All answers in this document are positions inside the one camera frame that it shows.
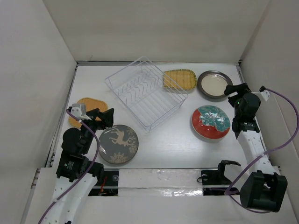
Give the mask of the orange woven square tray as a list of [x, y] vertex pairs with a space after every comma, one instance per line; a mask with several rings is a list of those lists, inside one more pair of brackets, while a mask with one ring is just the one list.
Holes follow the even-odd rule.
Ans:
[[[97, 100], [97, 99], [94, 99], [94, 98], [82, 98], [82, 99], [78, 100], [77, 103], [84, 103], [86, 105], [86, 110], [87, 111], [90, 111], [90, 110], [93, 110], [93, 109], [96, 109], [96, 108], [98, 108], [101, 112], [105, 112], [106, 110], [108, 110], [108, 106], [107, 106], [106, 102], [101, 101], [101, 100]], [[72, 117], [69, 117], [68, 121], [69, 121], [69, 124], [72, 127], [75, 127], [75, 128], [80, 128], [81, 127], [81, 124], [78, 123]]]

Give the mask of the grey rimmed cream plate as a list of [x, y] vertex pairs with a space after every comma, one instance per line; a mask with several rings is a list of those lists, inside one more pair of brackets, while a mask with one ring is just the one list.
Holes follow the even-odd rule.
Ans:
[[209, 98], [222, 99], [227, 85], [232, 85], [232, 80], [224, 73], [217, 70], [208, 70], [201, 73], [197, 81], [197, 89]]

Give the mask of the grey deer pattern plate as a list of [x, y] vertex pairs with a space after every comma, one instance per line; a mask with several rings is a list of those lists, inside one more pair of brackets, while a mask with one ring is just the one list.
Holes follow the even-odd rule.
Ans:
[[101, 158], [114, 165], [129, 162], [136, 155], [139, 139], [136, 132], [126, 125], [114, 125], [99, 137]]

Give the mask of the red teal floral plate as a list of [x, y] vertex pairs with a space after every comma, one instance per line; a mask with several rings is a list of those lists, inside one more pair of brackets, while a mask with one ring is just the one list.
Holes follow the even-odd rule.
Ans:
[[231, 127], [227, 114], [213, 105], [198, 107], [191, 116], [191, 124], [198, 135], [210, 140], [223, 139]]

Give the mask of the yellow woven green-rimmed tray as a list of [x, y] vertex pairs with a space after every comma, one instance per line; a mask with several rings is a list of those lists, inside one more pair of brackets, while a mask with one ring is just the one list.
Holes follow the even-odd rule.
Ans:
[[189, 69], [176, 69], [164, 72], [164, 87], [174, 90], [192, 90], [197, 86], [195, 73]]

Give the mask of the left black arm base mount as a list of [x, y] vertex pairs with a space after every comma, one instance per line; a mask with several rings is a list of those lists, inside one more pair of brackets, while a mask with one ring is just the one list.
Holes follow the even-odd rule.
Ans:
[[89, 196], [118, 196], [119, 169], [105, 169]]

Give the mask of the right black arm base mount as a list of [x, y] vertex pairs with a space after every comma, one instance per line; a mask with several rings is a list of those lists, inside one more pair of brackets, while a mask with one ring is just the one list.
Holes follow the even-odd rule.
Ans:
[[197, 178], [197, 182], [202, 183], [203, 186], [208, 185], [229, 185], [231, 181], [224, 175], [225, 167], [227, 165], [237, 165], [240, 163], [236, 161], [222, 160], [217, 169], [203, 169], [201, 170], [201, 176]]

